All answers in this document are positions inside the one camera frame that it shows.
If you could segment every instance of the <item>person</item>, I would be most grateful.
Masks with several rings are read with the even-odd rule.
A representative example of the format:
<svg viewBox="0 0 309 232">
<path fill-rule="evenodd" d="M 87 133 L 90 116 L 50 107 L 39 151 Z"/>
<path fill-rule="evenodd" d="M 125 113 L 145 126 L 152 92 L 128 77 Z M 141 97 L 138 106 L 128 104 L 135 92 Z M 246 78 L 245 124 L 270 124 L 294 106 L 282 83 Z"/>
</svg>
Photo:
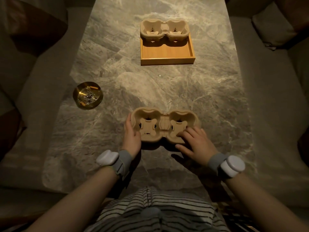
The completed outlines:
<svg viewBox="0 0 309 232">
<path fill-rule="evenodd" d="M 141 135 L 133 131 L 130 118 L 129 114 L 122 150 L 134 159 L 141 149 Z M 178 136 L 190 144 L 191 150 L 179 144 L 175 147 L 201 165 L 207 166 L 211 157 L 218 153 L 203 129 L 187 128 Z M 27 231 L 229 231 L 216 209 L 197 196 L 160 192 L 152 187 L 111 201 L 98 220 L 87 226 L 118 179 L 113 168 L 102 167 L 38 218 Z M 224 181 L 263 231 L 309 231 L 286 206 L 244 173 Z"/>
</svg>

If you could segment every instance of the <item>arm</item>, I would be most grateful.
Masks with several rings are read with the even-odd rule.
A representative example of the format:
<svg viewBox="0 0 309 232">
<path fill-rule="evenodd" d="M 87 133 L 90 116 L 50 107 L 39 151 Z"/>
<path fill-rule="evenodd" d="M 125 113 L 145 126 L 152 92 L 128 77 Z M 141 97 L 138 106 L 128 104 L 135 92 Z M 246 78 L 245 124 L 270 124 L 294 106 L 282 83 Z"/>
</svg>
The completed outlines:
<svg viewBox="0 0 309 232">
<path fill-rule="evenodd" d="M 140 132 L 131 126 L 131 114 L 125 124 L 122 150 L 134 159 L 141 149 Z M 103 167 L 85 183 L 76 188 L 48 210 L 28 229 L 28 232 L 82 231 L 102 204 L 119 177 L 111 167 Z"/>
<path fill-rule="evenodd" d="M 187 128 L 178 133 L 178 136 L 185 139 L 191 145 L 192 150 L 179 144 L 175 147 L 203 166 L 207 166 L 210 158 L 218 153 L 203 129 Z M 244 173 L 226 180 L 226 185 L 264 231 L 309 231 L 308 227 L 291 210 L 247 178 Z"/>
</svg>

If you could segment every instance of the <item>wooden tray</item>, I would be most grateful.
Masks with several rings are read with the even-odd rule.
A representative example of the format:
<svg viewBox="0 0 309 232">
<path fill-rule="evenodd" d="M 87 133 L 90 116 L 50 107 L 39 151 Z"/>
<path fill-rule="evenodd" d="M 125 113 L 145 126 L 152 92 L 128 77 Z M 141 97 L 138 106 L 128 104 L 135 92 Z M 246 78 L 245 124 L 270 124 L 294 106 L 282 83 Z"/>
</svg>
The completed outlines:
<svg viewBox="0 0 309 232">
<path fill-rule="evenodd" d="M 170 42 L 167 37 L 157 42 L 141 38 L 141 66 L 193 64 L 195 54 L 191 35 L 180 42 Z"/>
</svg>

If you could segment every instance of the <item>gray marble surface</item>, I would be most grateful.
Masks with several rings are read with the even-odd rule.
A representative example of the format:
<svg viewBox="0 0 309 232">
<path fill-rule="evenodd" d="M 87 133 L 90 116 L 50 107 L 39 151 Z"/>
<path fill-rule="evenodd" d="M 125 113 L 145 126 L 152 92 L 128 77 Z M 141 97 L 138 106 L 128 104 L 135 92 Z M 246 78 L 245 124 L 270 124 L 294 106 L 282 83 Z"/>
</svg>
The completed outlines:
<svg viewBox="0 0 309 232">
<path fill-rule="evenodd" d="M 194 65 L 140 65 L 139 27 L 148 18 L 188 21 Z M 84 81 L 98 83 L 104 93 L 102 103 L 89 111 L 72 99 L 74 87 Z M 125 118 L 141 106 L 192 110 L 218 150 L 241 156 L 247 172 L 255 174 L 247 102 L 224 0 L 96 0 L 54 125 L 44 185 L 70 192 L 93 175 L 96 157 L 120 148 Z M 198 177 L 190 171 L 192 162 L 186 168 L 172 153 L 162 146 L 142 150 L 123 194 L 151 185 L 205 198 L 208 177 Z"/>
</svg>

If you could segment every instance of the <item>marble tabletop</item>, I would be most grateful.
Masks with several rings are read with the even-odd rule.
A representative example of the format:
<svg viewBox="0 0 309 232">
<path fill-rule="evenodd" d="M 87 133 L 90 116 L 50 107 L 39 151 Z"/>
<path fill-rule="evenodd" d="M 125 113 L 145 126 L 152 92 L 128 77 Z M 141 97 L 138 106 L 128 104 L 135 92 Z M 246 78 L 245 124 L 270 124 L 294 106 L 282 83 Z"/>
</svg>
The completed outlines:
<svg viewBox="0 0 309 232">
<path fill-rule="evenodd" d="M 140 65 L 140 23 L 148 18 L 189 23 L 194 65 Z M 103 101 L 93 110 L 79 109 L 72 98 L 74 87 L 84 81 L 103 90 Z M 106 149 L 119 150 L 127 114 L 142 106 L 192 110 L 218 150 L 241 156 L 247 172 L 255 173 L 247 102 L 224 0 L 96 0 L 54 125 L 44 185 L 70 192 L 93 175 L 96 157 Z M 162 146 L 142 150 L 128 189 L 155 186 L 205 195 L 203 180 L 172 153 Z"/>
</svg>

